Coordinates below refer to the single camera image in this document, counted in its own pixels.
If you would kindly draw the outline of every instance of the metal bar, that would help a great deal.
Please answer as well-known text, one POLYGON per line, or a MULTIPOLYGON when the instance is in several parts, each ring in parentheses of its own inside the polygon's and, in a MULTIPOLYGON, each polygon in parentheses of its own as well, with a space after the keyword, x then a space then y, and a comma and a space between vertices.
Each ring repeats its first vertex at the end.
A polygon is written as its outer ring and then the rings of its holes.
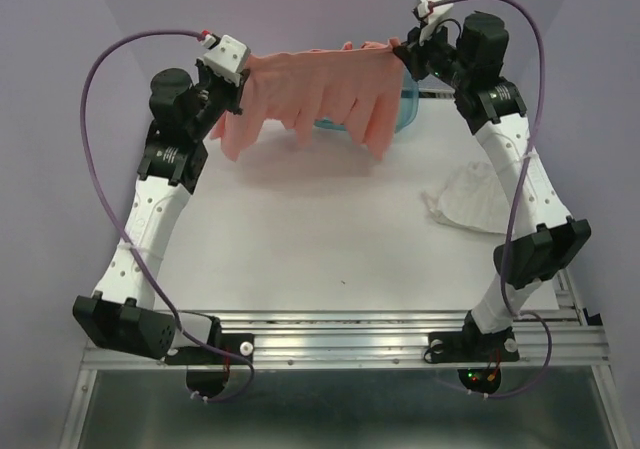
POLYGON ((594 366, 592 370, 616 447, 620 449, 633 449, 635 446, 633 445, 631 434, 622 415, 611 368, 607 366, 594 366))
POLYGON ((60 439, 60 449, 78 449, 84 421, 89 410, 93 387, 96 382, 97 371, 81 369, 78 373, 76 388, 71 399, 71 406, 67 414, 62 438, 60 439))
MULTIPOLYGON (((609 347, 601 327, 577 320, 551 322, 552 365, 608 364, 609 347)), ((429 333, 462 327, 465 313, 218 313, 225 331, 256 334, 254 364, 258 370, 297 369, 439 369, 468 364, 426 364, 422 358, 429 333)), ((534 322, 514 323, 521 361, 507 365, 539 366, 546 355, 546 336, 534 322)), ((85 369, 181 369, 122 353, 87 348, 85 369)))

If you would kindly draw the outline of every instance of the gray floor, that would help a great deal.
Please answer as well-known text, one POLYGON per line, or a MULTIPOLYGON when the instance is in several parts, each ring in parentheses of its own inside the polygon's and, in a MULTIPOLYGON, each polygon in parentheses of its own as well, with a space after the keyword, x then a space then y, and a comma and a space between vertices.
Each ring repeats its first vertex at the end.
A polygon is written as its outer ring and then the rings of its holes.
MULTIPOLYGON (((533 372, 506 369, 503 389, 533 372)), ((192 401, 179 371, 99 374, 85 449, 613 447, 589 368, 557 368, 534 391, 482 401, 440 384, 454 372, 259 373, 234 403, 192 401)))

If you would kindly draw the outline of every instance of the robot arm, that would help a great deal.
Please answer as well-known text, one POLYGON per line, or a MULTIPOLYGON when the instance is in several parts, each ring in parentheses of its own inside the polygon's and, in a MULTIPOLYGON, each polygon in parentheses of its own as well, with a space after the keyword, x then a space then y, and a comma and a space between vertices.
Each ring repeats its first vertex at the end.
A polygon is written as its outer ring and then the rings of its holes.
MULTIPOLYGON (((508 259, 507 298, 519 311, 527 298, 565 268, 591 234, 586 220, 576 221, 554 190, 534 151, 527 154, 529 123, 518 88, 500 75, 509 35, 496 16, 474 13, 465 19, 455 47, 443 25, 452 4, 419 0, 414 15, 419 27, 394 49, 415 80, 433 75, 454 89, 458 112, 487 153, 509 201, 525 158, 530 158, 508 259)), ((517 350, 504 351, 514 339, 513 315, 500 289, 504 246, 494 251, 497 275, 482 301, 467 315, 460 332, 434 333, 430 362, 486 361, 499 350, 503 361, 515 361, 517 350)))
MULTIPOLYGON (((135 246, 156 277, 206 162, 204 137, 225 111, 241 113, 249 49, 229 36, 211 34, 202 44, 207 52, 196 63, 197 84, 181 69, 167 69, 151 81, 154 119, 126 223, 131 242, 120 240, 91 297, 79 296, 73 306, 75 319, 98 347, 162 359, 172 348, 193 345, 176 330, 170 314, 153 310, 155 292, 130 248, 135 246)), ((191 334, 219 347, 219 320, 195 315, 182 319, 191 334)))

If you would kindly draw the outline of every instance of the cable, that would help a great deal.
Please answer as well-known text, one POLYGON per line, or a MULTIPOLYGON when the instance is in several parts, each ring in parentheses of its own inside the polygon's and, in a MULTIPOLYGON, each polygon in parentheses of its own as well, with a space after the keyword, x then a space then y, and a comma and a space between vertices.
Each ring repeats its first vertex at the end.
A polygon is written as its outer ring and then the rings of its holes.
POLYGON ((458 38, 460 38, 460 34, 462 34, 462 26, 460 25, 460 23, 453 18, 449 18, 449 19, 443 19, 441 20, 436 27, 434 28, 433 32, 435 32, 440 26, 442 26, 445 22, 453 22, 456 27, 458 28, 458 38))
POLYGON ((136 263, 140 267, 142 274, 147 279, 147 281, 149 282, 153 290, 156 292, 158 297, 162 299, 162 302, 166 304, 166 306, 169 308, 169 311, 171 311, 171 314, 173 314, 173 317, 176 321, 176 327, 178 328, 178 330, 182 332, 184 337, 186 337, 188 340, 190 340, 197 346, 200 346, 203 349, 209 352, 212 352, 214 354, 217 354, 221 357, 225 357, 225 358, 228 357, 230 359, 238 361, 249 367, 249 371, 250 371, 249 378, 244 383, 244 385, 240 389, 238 389, 238 391, 232 394, 229 394, 228 396, 221 396, 221 397, 211 398, 207 400, 207 402, 226 402, 244 393, 249 387, 249 385, 253 382, 253 379, 255 377, 255 368, 253 367, 253 364, 248 359, 245 359, 244 357, 213 347, 207 344, 206 342, 203 342, 197 339, 196 337, 192 336, 187 330, 185 330, 185 328, 182 325, 182 320, 180 319, 180 313, 178 312, 178 309, 171 302, 171 300, 165 294, 165 292, 162 290, 162 288, 160 287, 156 279, 153 277, 153 274, 151 274, 151 271, 145 264, 144 259, 142 259, 140 252, 138 251, 138 249, 136 249, 131 238, 129 237, 129 234, 127 234, 127 231, 125 230, 125 226, 118 220, 118 217, 116 216, 115 212, 113 211, 113 208, 109 204, 109 201, 107 201, 104 191, 102 190, 102 185, 98 180, 96 168, 93 163, 93 155, 91 154, 91 147, 89 145, 89 137, 87 134, 87 98, 89 95, 89 88, 91 87, 91 82, 93 81, 93 78, 98 68, 100 67, 100 64, 102 64, 102 62, 104 62, 104 60, 116 49, 130 42, 133 42, 137 39, 143 39, 146 37, 164 36, 164 35, 188 36, 188 37, 196 38, 198 40, 202 39, 203 37, 202 34, 200 34, 199 32, 187 31, 187 30, 161 29, 161 30, 155 30, 155 31, 138 32, 136 34, 132 34, 128 37, 125 37, 119 40, 118 42, 113 43, 107 49, 105 49, 95 60, 95 62, 91 66, 91 69, 89 69, 87 78, 85 79, 84 86, 82 88, 82 96, 80 99, 80 133, 82 135, 82 146, 84 148, 84 155, 87 160, 87 165, 89 166, 89 175, 91 176, 91 182, 93 183, 93 188, 95 189, 96 194, 100 199, 100 203, 102 204, 104 211, 107 213, 107 216, 109 217, 111 224, 113 224, 113 227, 115 227, 116 230, 118 231, 120 238, 126 243, 130 244, 131 246, 130 251, 131 251, 131 255, 133 256, 133 259, 136 261, 136 263))
MULTIPOLYGON (((433 9, 445 4, 453 4, 455 2, 466 2, 466 1, 475 1, 475 0, 441 0, 436 2, 430 2, 429 9, 433 9)), ((520 313, 517 313, 514 310, 513 306, 511 305, 511 302, 509 301, 509 298, 507 297, 507 281, 506 281, 507 267, 509 263, 509 258, 511 256, 511 236, 513 233, 513 227, 515 225, 518 205, 520 204, 520 199, 522 198, 522 193, 524 190, 524 181, 527 177, 527 170, 529 169, 529 163, 531 161, 531 158, 526 156, 528 156, 533 150, 533 148, 535 147, 535 141, 538 136, 538 131, 540 130, 540 121, 542 120, 542 111, 544 109, 544 95, 545 95, 545 83, 546 83, 546 79, 545 79, 546 60, 545 60, 545 54, 544 54, 544 44, 542 42, 542 34, 540 33, 540 29, 538 28, 536 22, 533 20, 533 17, 529 13, 529 11, 527 11, 527 9, 524 6, 522 6, 519 2, 515 0, 494 0, 494 1, 504 2, 506 4, 509 4, 512 7, 515 7, 525 17, 527 22, 529 22, 529 25, 531 26, 531 29, 533 30, 533 34, 536 38, 536 43, 538 45, 538 60, 539 60, 538 107, 536 108, 536 115, 533 122, 533 127, 531 128, 531 131, 529 134, 529 141, 527 143, 525 157, 522 163, 522 169, 520 170, 520 177, 518 178, 515 194, 513 196, 511 211, 509 212, 509 222, 507 224, 507 235, 505 238, 504 251, 502 253, 502 260, 500 262, 500 293, 502 295, 502 300, 504 301, 505 307, 514 318, 521 318, 524 315, 529 315, 537 319, 540 322, 540 324, 542 324, 542 327, 544 328, 547 334, 547 343, 548 343, 547 356, 545 358, 544 364, 542 365, 542 368, 540 369, 540 372, 536 377, 531 379, 531 381, 529 381, 527 384, 522 386, 520 389, 516 389, 514 391, 511 391, 505 394, 497 394, 497 395, 489 396, 494 399, 505 399, 506 397, 522 394, 523 392, 531 389, 542 379, 542 377, 544 377, 544 375, 547 372, 547 369, 549 368, 549 362, 551 361, 551 352, 553 350, 553 339, 551 336, 551 330, 549 329, 549 325, 535 311, 521 311, 520 313)))

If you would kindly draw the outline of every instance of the salmon fabric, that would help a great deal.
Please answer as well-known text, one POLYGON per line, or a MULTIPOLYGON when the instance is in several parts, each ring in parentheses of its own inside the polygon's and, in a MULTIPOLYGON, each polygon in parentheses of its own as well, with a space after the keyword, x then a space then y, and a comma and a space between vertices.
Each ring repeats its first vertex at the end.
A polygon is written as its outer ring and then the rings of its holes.
POLYGON ((336 51, 250 56, 243 114, 226 112, 211 138, 220 138, 222 152, 235 161, 256 142, 266 119, 281 121, 306 146, 314 121, 327 117, 344 124, 353 142, 382 159, 393 139, 402 92, 404 66, 392 53, 399 43, 394 38, 353 49, 348 42, 336 51))

